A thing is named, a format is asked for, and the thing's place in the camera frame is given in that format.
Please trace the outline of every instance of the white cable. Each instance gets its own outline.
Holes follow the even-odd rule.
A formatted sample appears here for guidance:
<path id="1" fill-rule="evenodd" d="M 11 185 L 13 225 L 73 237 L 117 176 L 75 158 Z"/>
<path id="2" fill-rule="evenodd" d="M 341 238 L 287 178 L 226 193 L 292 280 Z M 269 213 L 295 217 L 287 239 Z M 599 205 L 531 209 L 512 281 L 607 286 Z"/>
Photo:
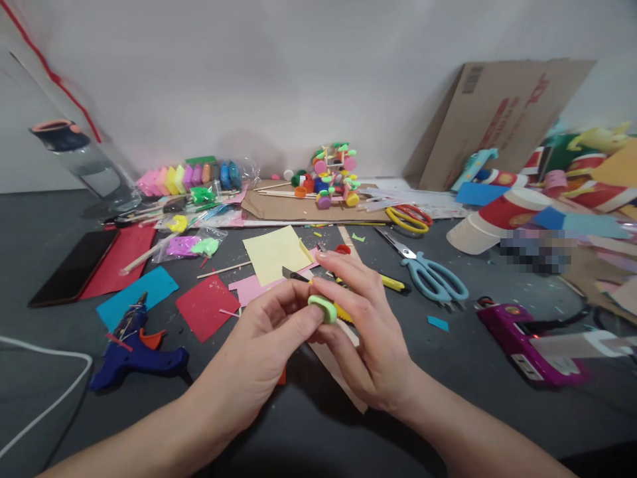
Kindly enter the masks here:
<path id="1" fill-rule="evenodd" d="M 30 343 L 22 342 L 16 339 L 10 339 L 8 337 L 4 337 L 3 335 L 0 335 L 0 342 L 15 345 L 17 347 L 22 347 L 23 349 L 27 349 L 33 352 L 39 352 L 39 353 L 44 353 L 48 355 L 63 355 L 64 357 L 76 357 L 77 359 L 86 360 L 86 367 L 84 368 L 82 373 L 79 375 L 79 377 L 75 379 L 75 382 L 73 382 L 71 386 L 67 389 L 67 391 L 65 391 L 55 402 L 51 404 L 50 407 L 48 407 L 45 411 L 43 411 L 40 415 L 38 415 L 35 418 L 35 420 L 33 420 L 29 425 L 27 425 L 24 428 L 24 430 L 18 433 L 9 443 L 7 443 L 7 445 L 2 450 L 0 450 L 0 459 L 2 459 L 2 457 L 6 455 L 7 452 L 24 435 L 26 435 L 31 428 L 35 427 L 40 420 L 42 420 L 45 416 L 47 416 L 49 412 L 51 412 L 51 410 L 57 407 L 57 405 L 59 405 L 61 401 L 63 401 L 63 399 L 65 399 L 69 395 L 69 393 L 71 393 L 75 389 L 78 383 L 80 383 L 81 379 L 83 379 L 84 375 L 86 375 L 86 373 L 89 371 L 89 369 L 91 368 L 91 365 L 93 365 L 93 358 L 90 355 L 77 353 L 77 352 L 65 352 L 65 351 L 57 351 L 52 349 L 45 349 L 44 347 L 38 347 L 37 345 L 32 345 Z"/>

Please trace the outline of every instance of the cardboard box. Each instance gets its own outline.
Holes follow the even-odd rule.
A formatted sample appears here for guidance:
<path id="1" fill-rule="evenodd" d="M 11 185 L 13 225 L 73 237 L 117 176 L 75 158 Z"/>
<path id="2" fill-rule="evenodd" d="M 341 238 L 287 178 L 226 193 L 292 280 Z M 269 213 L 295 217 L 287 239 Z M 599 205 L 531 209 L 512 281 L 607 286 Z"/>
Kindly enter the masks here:
<path id="1" fill-rule="evenodd" d="M 441 106 L 448 109 L 438 134 L 427 132 L 418 188 L 448 190 L 480 149 L 498 148 L 489 168 L 519 172 L 594 65 L 569 59 L 466 63 L 451 102 Z"/>

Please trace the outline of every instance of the blue paper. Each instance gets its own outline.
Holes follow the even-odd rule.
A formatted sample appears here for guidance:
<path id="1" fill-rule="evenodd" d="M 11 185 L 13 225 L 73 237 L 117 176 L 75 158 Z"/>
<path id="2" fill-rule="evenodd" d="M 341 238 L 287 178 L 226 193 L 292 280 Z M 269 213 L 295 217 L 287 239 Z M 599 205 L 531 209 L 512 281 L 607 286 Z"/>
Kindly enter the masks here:
<path id="1" fill-rule="evenodd" d="M 163 267 L 153 269 L 145 276 L 141 276 L 123 291 L 99 305 L 97 310 L 109 332 L 113 332 L 131 305 L 148 293 L 147 309 L 151 309 L 179 288 L 177 282 Z"/>
<path id="2" fill-rule="evenodd" d="M 456 196 L 456 201 L 473 206 L 486 206 L 488 203 L 502 196 L 509 189 L 511 188 L 506 186 L 463 183 Z"/>
<path id="3" fill-rule="evenodd" d="M 615 239 L 629 239 L 631 237 L 612 216 L 597 216 L 596 214 L 566 214 L 564 230 L 572 230 L 580 236 L 592 234 Z"/>
<path id="4" fill-rule="evenodd" d="M 428 315 L 427 316 L 427 322 L 432 324 L 434 327 L 438 327 L 440 330 L 444 330 L 445 332 L 449 332 L 449 324 L 446 321 L 444 321 L 442 319 L 439 319 L 438 317 L 434 317 L 432 315 Z"/>
<path id="5" fill-rule="evenodd" d="M 566 214 L 549 206 L 537 213 L 533 218 L 533 222 L 547 229 L 561 230 L 566 229 L 563 227 L 565 217 Z"/>

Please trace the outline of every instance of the clear plastic bottle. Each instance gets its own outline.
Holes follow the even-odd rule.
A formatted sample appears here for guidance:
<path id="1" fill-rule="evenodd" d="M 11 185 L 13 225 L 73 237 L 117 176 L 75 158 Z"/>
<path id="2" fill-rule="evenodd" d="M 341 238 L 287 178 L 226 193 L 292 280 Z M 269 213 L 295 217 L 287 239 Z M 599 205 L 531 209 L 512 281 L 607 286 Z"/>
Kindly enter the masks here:
<path id="1" fill-rule="evenodd" d="M 137 188 L 119 172 L 75 123 L 58 119 L 38 124 L 31 133 L 52 151 L 61 164 L 87 189 L 109 204 L 113 212 L 125 212 L 141 202 Z"/>

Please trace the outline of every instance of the phone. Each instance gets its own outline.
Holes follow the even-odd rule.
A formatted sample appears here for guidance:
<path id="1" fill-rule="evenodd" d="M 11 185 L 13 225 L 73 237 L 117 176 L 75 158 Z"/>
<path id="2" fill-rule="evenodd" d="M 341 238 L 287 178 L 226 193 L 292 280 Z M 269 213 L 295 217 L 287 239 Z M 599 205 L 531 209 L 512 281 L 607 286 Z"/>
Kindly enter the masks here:
<path id="1" fill-rule="evenodd" d="M 86 233 L 27 305 L 35 308 L 75 302 L 118 235 L 117 229 Z"/>

